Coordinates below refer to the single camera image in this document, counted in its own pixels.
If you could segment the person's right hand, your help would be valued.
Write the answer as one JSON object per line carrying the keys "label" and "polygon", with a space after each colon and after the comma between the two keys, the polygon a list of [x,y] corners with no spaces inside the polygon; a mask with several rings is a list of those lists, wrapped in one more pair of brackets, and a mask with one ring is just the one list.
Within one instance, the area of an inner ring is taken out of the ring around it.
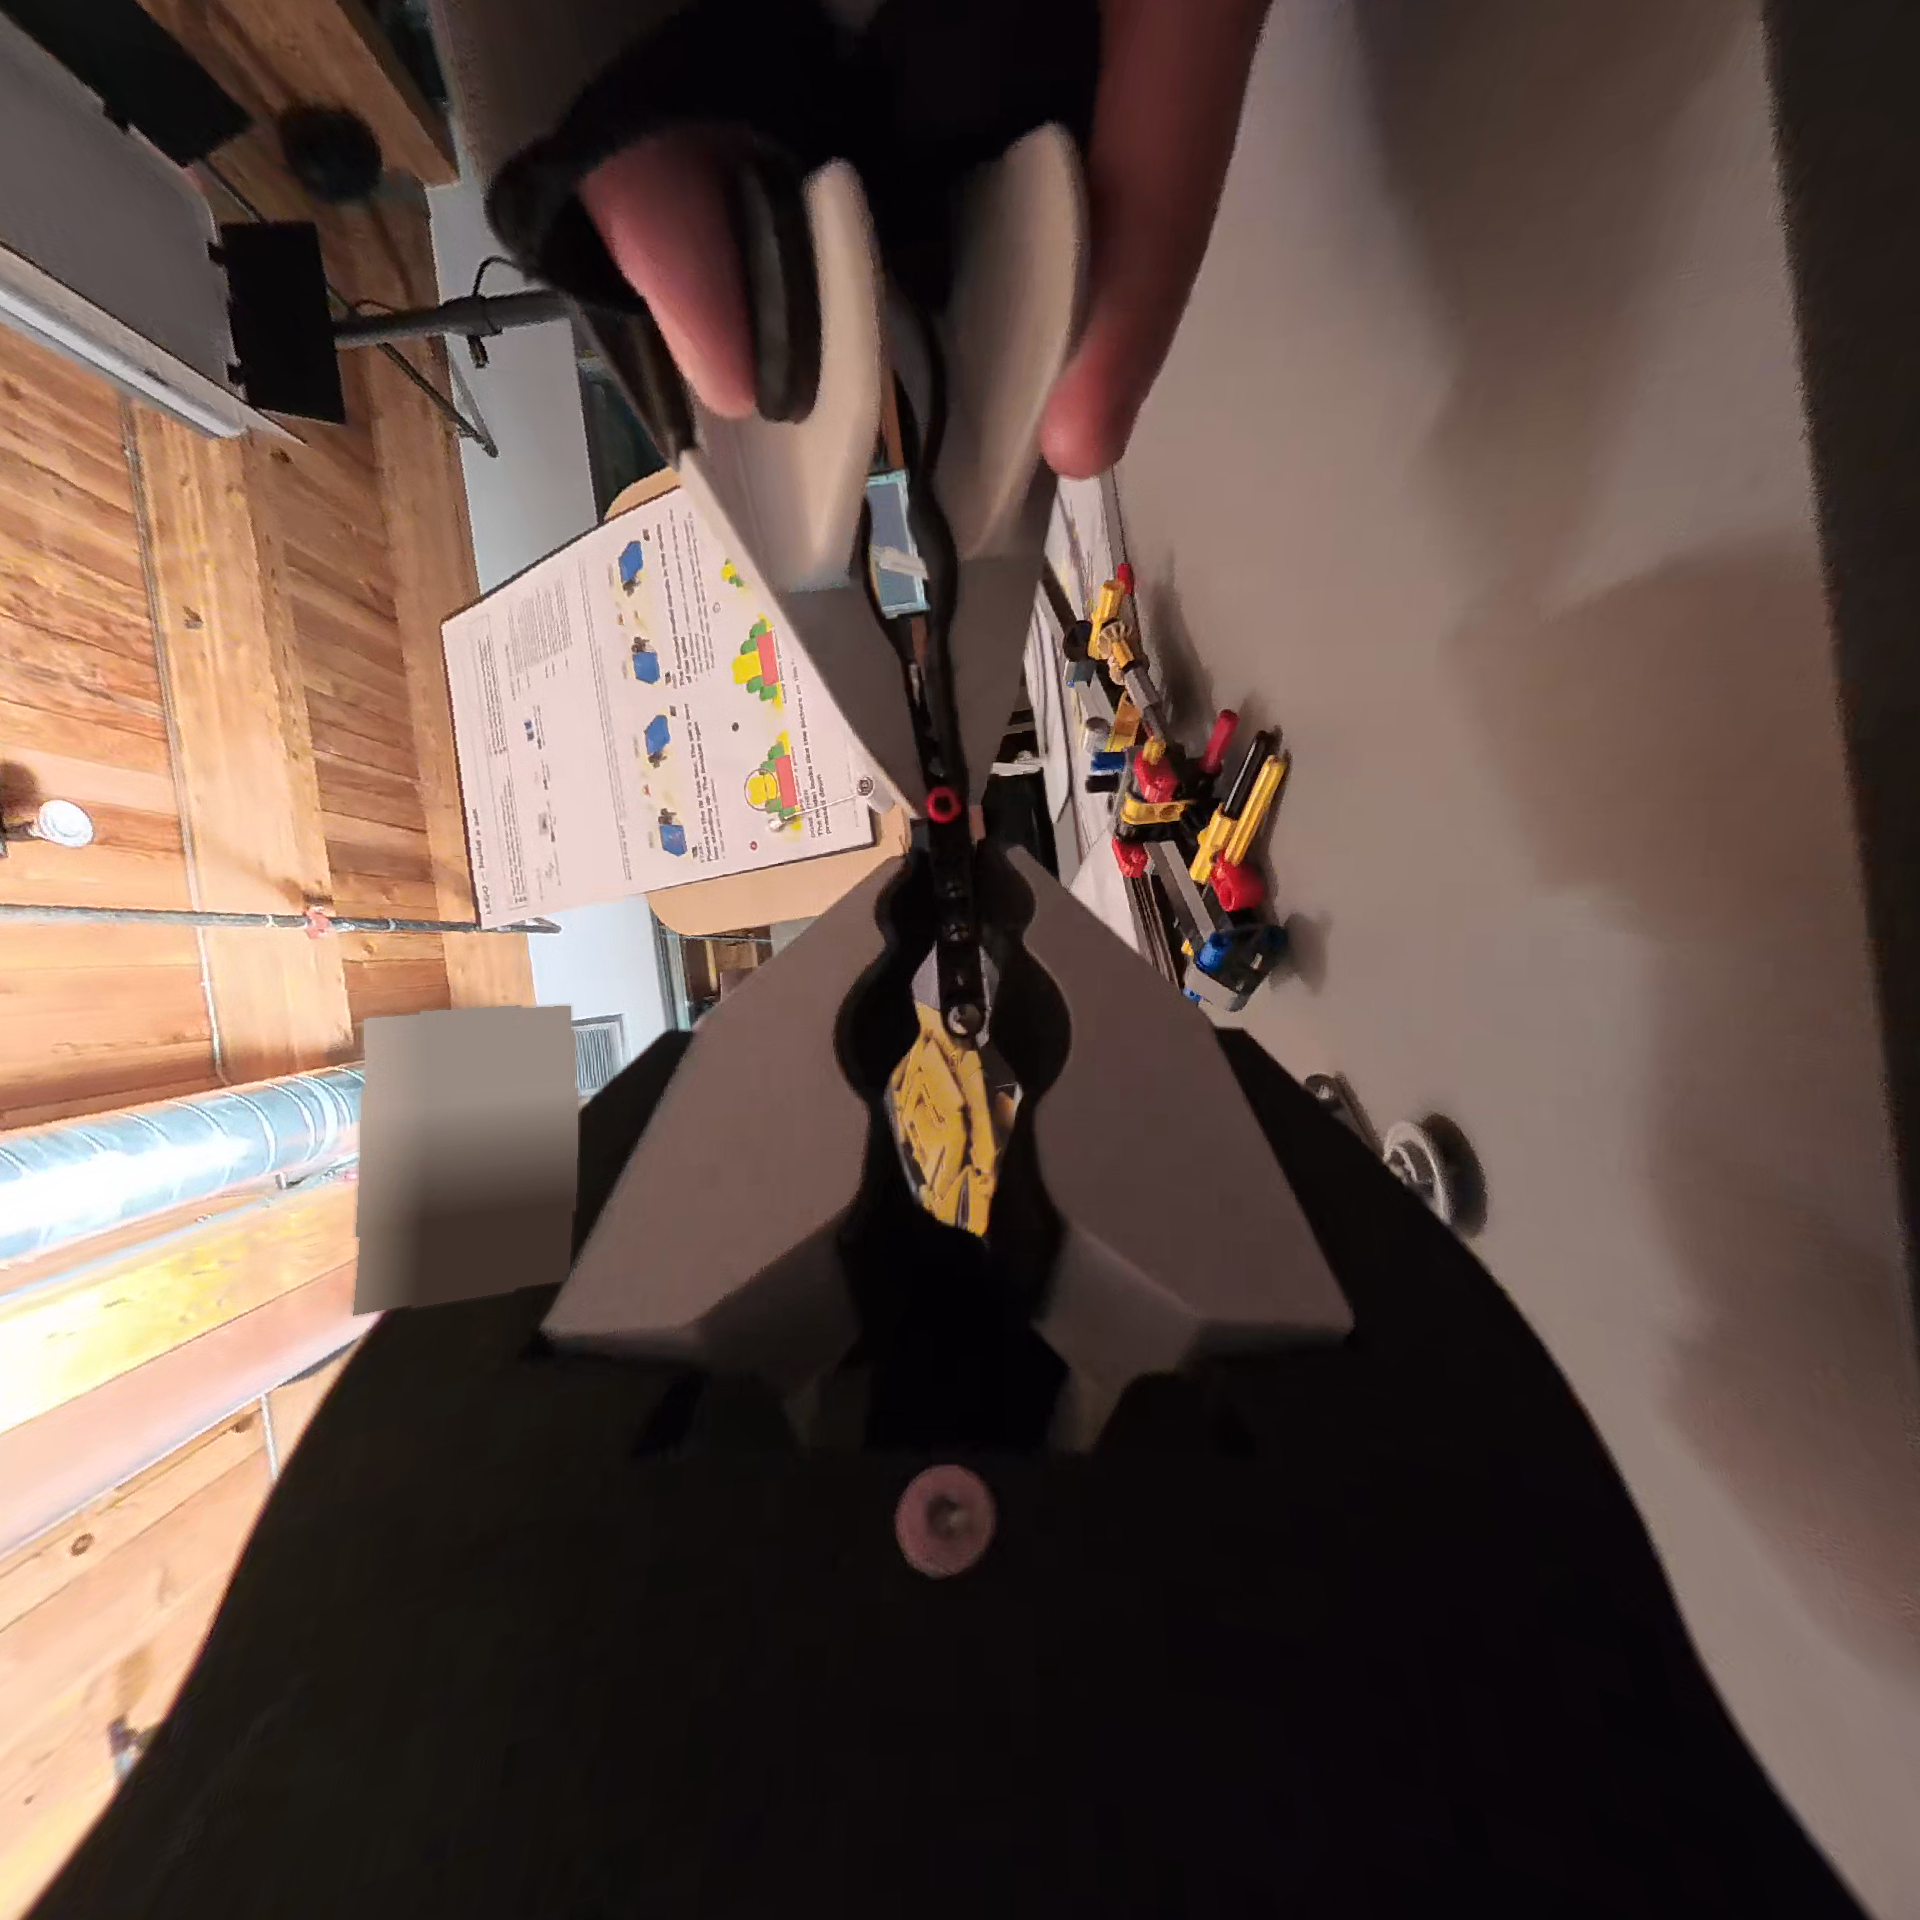
{"label": "person's right hand", "polygon": [[[1100,6],[1085,312],[1038,435],[1062,477],[1116,466],[1173,346],[1268,13],[1268,1]],[[755,346],[716,137],[638,139],[581,179],[580,202],[690,392],[722,420],[749,418]]]}

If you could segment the black box device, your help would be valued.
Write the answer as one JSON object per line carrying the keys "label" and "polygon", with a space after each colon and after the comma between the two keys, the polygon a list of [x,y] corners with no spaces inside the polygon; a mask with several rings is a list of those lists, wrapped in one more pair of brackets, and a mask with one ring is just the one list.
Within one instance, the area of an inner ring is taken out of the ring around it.
{"label": "black box device", "polygon": [[207,252],[226,279],[230,371],[245,401],[263,414],[343,426],[319,230],[312,221],[227,221]]}

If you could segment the silver air duct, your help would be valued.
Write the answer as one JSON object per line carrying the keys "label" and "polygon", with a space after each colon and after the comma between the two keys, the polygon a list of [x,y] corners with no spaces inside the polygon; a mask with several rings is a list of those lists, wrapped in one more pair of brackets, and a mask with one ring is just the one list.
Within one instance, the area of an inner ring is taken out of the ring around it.
{"label": "silver air duct", "polygon": [[319,1068],[5,1130],[2,1259],[358,1155],[365,1072]]}

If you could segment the illustrated task instruction sheet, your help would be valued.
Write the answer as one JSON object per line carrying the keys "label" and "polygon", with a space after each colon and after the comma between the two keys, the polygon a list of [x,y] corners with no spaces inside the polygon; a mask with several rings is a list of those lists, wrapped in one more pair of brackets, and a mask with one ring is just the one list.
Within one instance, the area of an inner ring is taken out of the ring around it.
{"label": "illustrated task instruction sheet", "polygon": [[880,840],[885,786],[772,589],[680,484],[636,491],[443,620],[485,928]]}

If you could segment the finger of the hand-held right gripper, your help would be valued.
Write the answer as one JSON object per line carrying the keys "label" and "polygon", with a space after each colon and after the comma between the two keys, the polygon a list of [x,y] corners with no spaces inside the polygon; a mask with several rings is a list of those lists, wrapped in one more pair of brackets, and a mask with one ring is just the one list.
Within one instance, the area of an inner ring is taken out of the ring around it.
{"label": "finger of the hand-held right gripper", "polygon": [[1057,491],[1042,422],[1080,331],[1085,252],[1066,125],[1026,132],[965,183],[937,321],[948,411],[934,469],[958,561],[948,662],[965,755],[996,754],[1015,705]]}
{"label": "finger of the hand-held right gripper", "polygon": [[821,352],[811,409],[797,422],[694,411],[680,477],[707,523],[740,549],[834,708],[892,795],[925,800],[899,656],[863,583],[860,526],[881,430],[889,360],[883,272],[856,167],[838,158],[801,186]]}

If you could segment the multicoloured lego chassis assembly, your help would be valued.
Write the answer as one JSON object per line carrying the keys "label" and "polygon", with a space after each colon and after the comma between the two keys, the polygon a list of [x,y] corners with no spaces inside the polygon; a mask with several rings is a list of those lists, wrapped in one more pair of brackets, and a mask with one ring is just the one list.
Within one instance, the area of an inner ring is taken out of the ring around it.
{"label": "multicoloured lego chassis assembly", "polygon": [[1180,735],[1126,559],[1067,620],[1062,654],[1075,787],[1105,848],[1093,874],[1117,882],[1120,929],[1189,1003],[1238,1016],[1289,951],[1260,865],[1289,772],[1283,735],[1243,732],[1230,705],[1196,742]]}

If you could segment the open lego instruction booklet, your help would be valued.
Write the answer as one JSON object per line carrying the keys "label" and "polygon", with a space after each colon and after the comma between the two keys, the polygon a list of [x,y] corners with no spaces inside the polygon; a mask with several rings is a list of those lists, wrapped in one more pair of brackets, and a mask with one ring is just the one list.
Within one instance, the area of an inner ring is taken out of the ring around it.
{"label": "open lego instruction booklet", "polygon": [[1180,992],[1206,918],[1175,876],[1183,828],[1128,820],[1156,719],[1132,687],[1160,693],[1128,564],[1114,481],[1062,481],[994,773],[1034,787],[1062,885]]}

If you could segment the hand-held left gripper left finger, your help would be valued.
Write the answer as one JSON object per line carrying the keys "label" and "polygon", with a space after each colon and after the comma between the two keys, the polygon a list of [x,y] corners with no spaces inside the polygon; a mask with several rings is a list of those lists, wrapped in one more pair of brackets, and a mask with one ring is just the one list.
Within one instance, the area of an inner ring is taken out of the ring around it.
{"label": "hand-held left gripper left finger", "polygon": [[869,1106],[839,1045],[887,957],[901,855],[820,916],[690,1031],[543,1322],[558,1350],[690,1366],[781,1397],[856,1339],[838,1233]]}

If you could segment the thin grey metal pipe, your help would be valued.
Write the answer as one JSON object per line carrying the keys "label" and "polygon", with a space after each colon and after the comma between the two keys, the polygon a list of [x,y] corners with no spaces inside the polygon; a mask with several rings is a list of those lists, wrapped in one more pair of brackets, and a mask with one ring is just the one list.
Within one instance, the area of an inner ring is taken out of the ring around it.
{"label": "thin grey metal pipe", "polygon": [[189,931],[291,931],[309,939],[330,936],[504,936],[556,937],[563,928],[548,918],[529,918],[504,925],[481,925],[464,920],[420,920],[391,916],[343,916],[322,906],[308,906],[297,914],[232,911],[194,907],[125,907],[78,906],[42,901],[3,901],[2,922],[11,925],[123,925],[141,929]]}

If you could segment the black lego beam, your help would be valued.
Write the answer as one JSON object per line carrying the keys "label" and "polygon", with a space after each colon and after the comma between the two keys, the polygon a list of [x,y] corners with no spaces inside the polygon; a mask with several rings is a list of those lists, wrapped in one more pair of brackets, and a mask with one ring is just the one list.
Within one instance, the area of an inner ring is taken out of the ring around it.
{"label": "black lego beam", "polygon": [[[988,1030],[990,995],[976,888],[969,779],[951,693],[948,649],[941,634],[934,627],[932,616],[912,618],[907,640],[912,665],[906,678],[923,783],[923,800],[920,801],[923,823],[915,828],[915,846],[923,852],[932,896],[940,1019],[949,1039],[977,1045]],[[959,821],[934,826],[925,817],[925,794],[934,783],[949,783],[962,795],[965,813]]]}

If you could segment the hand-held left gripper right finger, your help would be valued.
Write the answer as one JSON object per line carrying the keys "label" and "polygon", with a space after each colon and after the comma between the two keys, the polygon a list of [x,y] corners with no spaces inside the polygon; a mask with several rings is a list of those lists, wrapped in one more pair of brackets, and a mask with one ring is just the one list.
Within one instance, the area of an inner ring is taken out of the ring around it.
{"label": "hand-held left gripper right finger", "polygon": [[1137,1379],[1346,1338],[1222,1031],[1030,852],[980,852],[980,928],[1042,1203],[1036,1329],[1067,1371],[1057,1438],[1095,1439]]}

